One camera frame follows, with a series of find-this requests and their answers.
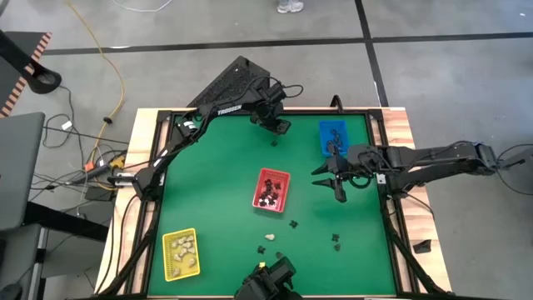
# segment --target table leg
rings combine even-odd
[[[106,242],[107,238],[108,227],[106,226],[29,202],[26,206],[24,224],[32,223],[100,242]]]

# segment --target person's shoe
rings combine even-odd
[[[278,13],[298,13],[303,9],[303,2],[290,1],[287,5],[280,5],[277,7]]]

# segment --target yellow cable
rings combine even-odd
[[[89,34],[91,34],[92,40],[94,40],[94,42],[97,44],[98,51],[100,52],[100,55],[102,56],[103,59],[105,59],[111,65],[111,67],[113,67],[113,69],[115,70],[115,73],[118,76],[118,80],[120,80],[120,89],[121,89],[120,100],[118,101],[118,104],[116,105],[115,109],[113,109],[113,111],[107,116],[108,118],[113,118],[115,116],[115,114],[118,113],[118,111],[120,110],[122,105],[124,104],[124,95],[126,93],[126,88],[124,86],[124,81],[122,80],[122,76],[120,75],[120,72],[118,71],[117,66],[115,66],[115,64],[111,60],[109,60],[109,58],[107,58],[106,55],[103,53],[102,47],[100,46],[100,43],[98,42],[97,37],[94,36],[94,32],[92,32],[92,29],[89,27],[89,25],[87,24],[85,19],[82,17],[82,15],[74,7],[74,4],[72,4],[72,0],[67,0],[67,5],[76,14],[77,18],[79,18],[80,21],[82,21],[82,23],[85,26],[85,28],[89,31]],[[100,138],[102,137],[103,131],[106,129],[106,126],[107,126],[107,123],[104,122],[104,124],[102,125],[102,128],[100,129],[100,133],[98,134],[97,141],[94,144],[94,148],[96,148],[98,146],[98,144],[100,143]],[[92,151],[92,154],[91,154],[91,157],[90,157],[90,161],[92,161],[94,159],[94,154],[95,154],[95,152]],[[103,186],[100,183],[98,183],[98,186],[100,186],[100,188],[104,188],[106,190],[115,190],[116,189],[116,188],[105,187],[105,186]]]

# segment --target gray concrete floor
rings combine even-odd
[[[120,1],[137,8],[165,1]],[[174,0],[157,13],[125,11],[110,1],[74,1],[103,46],[212,43],[290,38],[362,36],[352,0],[304,0],[302,13],[280,15],[275,0]],[[363,0],[373,37],[533,31],[528,1]],[[50,48],[92,48],[92,40],[63,0],[11,1],[0,17],[2,30],[50,31]],[[496,152],[533,141],[533,39],[375,44],[391,106],[406,107],[417,147],[470,139]],[[138,108],[187,105],[236,56],[250,58],[284,83],[305,92],[288,106],[327,105],[339,94],[347,106],[377,106],[363,44],[135,52],[109,55],[126,83],[126,102],[105,137],[127,141]],[[97,134],[102,117],[118,100],[113,70],[98,56],[44,56],[72,89],[77,128]],[[36,95],[26,89],[13,113],[69,113],[62,90]],[[52,123],[59,126],[61,122]],[[52,140],[62,138],[53,134]],[[85,153],[93,141],[83,139]],[[72,138],[60,149],[41,148],[37,171],[70,172],[79,153]],[[529,188],[516,175],[517,188]],[[529,299],[533,293],[533,199],[506,189],[497,177],[458,176],[428,185],[437,230],[453,289],[461,295]],[[45,192],[38,203],[52,208],[78,204],[70,190]],[[82,209],[102,222],[105,204]],[[53,232],[53,248],[64,235]],[[102,244],[71,239],[49,257],[45,298],[87,297]]]

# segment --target wooden table edge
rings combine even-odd
[[[133,124],[132,135],[130,138],[130,145],[127,150],[127,159],[126,166],[132,165],[135,163],[141,163],[149,159],[150,150],[152,147],[152,140],[154,137],[155,126],[157,113],[159,111],[175,111],[175,112],[187,112],[195,108],[192,107],[158,107],[158,108],[139,108],[137,110],[137,115],[135,117],[135,122]],[[406,109],[404,107],[344,107],[345,110],[370,110],[370,109],[380,109],[383,111],[383,117],[385,121],[387,139],[390,145],[392,146],[407,146],[413,148],[415,146],[413,137],[411,134],[411,128],[409,126],[409,121],[406,114]],[[298,110],[337,110],[336,107],[285,107],[286,111],[298,111]],[[374,138],[379,138],[379,132],[374,128]],[[163,142],[160,142],[159,148],[162,148]],[[138,170],[138,168],[130,169],[130,172]],[[427,192],[424,187],[414,188],[411,193],[424,201],[429,205],[429,199],[427,197]],[[104,277],[104,274],[107,271],[107,265],[109,259],[111,258],[111,267],[107,278],[102,285],[102,289],[105,289],[109,283],[115,277],[115,270],[117,268],[117,255],[118,255],[118,231],[120,230],[120,223],[124,216],[124,209],[127,205],[129,199],[134,195],[132,187],[121,188],[117,193],[117,200],[115,206],[115,212],[113,215],[113,224],[115,226],[115,238],[113,247],[113,254],[111,256],[111,232],[107,235],[107,241],[102,255],[102,261],[100,269],[98,272],[97,284],[95,285],[95,292],[97,287],[101,284],[101,281]],[[431,252],[424,254],[415,254],[416,259],[422,265],[422,267],[427,271],[427,273],[433,278],[433,280],[441,288],[445,290],[451,290],[451,285],[448,279],[446,265],[444,263],[444,258],[442,257],[441,245],[439,243],[439,238],[436,232],[435,222],[429,212],[423,207],[419,206],[416,202],[403,200],[403,213],[406,220],[407,232],[409,235],[410,244],[416,244],[422,240],[430,239],[431,240]],[[139,216],[139,207],[140,202],[138,199],[135,199],[128,209],[126,214],[126,226],[124,228],[124,235],[122,239],[122,254],[120,259],[120,268],[130,257],[132,252],[133,237],[135,235],[135,227],[137,225],[137,219]],[[149,218],[151,218],[151,209],[148,209],[150,214],[147,217],[147,223],[149,223]],[[402,259],[398,251],[398,263],[400,267],[400,275],[402,285],[406,291],[409,291],[409,278],[407,276],[407,269],[405,260]],[[139,293],[140,291],[140,282],[142,280],[142,270],[145,262],[146,251],[143,256],[139,259],[137,268],[134,274],[134,284],[133,284],[133,293]]]

